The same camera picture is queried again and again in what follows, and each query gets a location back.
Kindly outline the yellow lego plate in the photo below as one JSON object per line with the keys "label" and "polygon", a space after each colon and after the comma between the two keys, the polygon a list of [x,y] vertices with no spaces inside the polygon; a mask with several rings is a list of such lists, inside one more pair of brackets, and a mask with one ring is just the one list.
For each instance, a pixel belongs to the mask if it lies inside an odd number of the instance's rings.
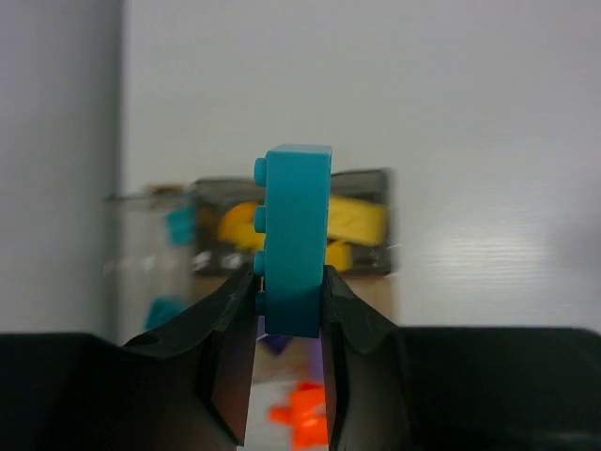
{"label": "yellow lego plate", "polygon": [[362,246],[382,244],[386,234],[386,206],[360,199],[332,195],[328,237]]}

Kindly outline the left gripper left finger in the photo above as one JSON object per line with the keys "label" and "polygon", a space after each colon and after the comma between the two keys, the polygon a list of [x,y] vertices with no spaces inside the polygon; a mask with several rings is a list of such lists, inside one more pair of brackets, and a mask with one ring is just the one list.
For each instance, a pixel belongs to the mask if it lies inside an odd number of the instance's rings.
{"label": "left gripper left finger", "polygon": [[253,375],[249,268],[122,346],[92,334],[3,334],[5,450],[234,450]]}

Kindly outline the orange round dome piece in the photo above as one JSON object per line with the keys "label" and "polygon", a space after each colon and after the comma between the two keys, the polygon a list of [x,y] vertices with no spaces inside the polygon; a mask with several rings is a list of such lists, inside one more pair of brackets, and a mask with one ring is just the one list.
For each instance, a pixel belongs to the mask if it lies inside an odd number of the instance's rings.
{"label": "orange round dome piece", "polygon": [[270,407],[268,419],[289,428],[293,450],[329,445],[325,387],[322,383],[298,382],[289,393],[286,404]]}

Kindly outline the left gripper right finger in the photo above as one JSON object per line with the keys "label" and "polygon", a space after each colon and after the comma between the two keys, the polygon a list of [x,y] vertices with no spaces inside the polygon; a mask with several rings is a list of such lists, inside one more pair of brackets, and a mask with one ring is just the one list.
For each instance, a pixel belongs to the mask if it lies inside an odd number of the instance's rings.
{"label": "left gripper right finger", "polygon": [[321,326],[333,450],[600,446],[600,337],[592,331],[399,326],[330,266]]}

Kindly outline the teal square lego brick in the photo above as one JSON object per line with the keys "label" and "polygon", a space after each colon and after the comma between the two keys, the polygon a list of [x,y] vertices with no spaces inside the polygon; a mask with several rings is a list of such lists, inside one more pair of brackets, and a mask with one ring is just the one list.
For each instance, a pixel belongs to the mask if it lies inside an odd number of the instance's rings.
{"label": "teal square lego brick", "polygon": [[187,304],[176,297],[158,297],[145,314],[144,331],[153,330],[173,319],[187,308]]}

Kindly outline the orange round lego piece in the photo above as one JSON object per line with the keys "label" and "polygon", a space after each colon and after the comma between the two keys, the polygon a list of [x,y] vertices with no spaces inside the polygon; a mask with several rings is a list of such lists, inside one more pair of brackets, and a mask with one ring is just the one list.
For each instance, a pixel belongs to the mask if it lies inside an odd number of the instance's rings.
{"label": "orange round lego piece", "polygon": [[228,210],[217,228],[219,241],[232,243],[241,251],[256,252],[264,244],[265,234],[254,229],[254,214],[258,204],[243,202]]}

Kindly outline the long teal lego brick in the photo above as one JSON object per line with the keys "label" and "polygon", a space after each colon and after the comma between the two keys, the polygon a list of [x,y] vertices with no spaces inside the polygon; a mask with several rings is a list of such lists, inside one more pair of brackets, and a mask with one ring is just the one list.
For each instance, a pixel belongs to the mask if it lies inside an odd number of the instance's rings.
{"label": "long teal lego brick", "polygon": [[264,235],[254,255],[262,279],[255,311],[268,334],[316,338],[320,329],[332,147],[283,144],[254,164],[254,183],[265,189],[254,213]]}

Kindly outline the dark purple lego plate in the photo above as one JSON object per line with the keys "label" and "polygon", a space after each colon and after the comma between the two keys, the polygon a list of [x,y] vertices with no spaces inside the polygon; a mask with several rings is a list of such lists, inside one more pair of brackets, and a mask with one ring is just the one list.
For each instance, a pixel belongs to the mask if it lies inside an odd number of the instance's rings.
{"label": "dark purple lego plate", "polygon": [[271,354],[279,356],[289,346],[292,337],[287,335],[268,334],[266,332],[265,317],[260,316],[257,323],[256,341],[262,344]]}

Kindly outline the yellow square lego brick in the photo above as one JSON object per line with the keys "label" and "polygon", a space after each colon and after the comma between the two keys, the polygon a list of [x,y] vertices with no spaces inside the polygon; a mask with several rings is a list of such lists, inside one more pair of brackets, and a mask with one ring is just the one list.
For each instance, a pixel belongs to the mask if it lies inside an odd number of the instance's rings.
{"label": "yellow square lego brick", "polygon": [[347,272],[352,268],[351,245],[343,241],[331,241],[326,248],[325,263],[338,272]]}

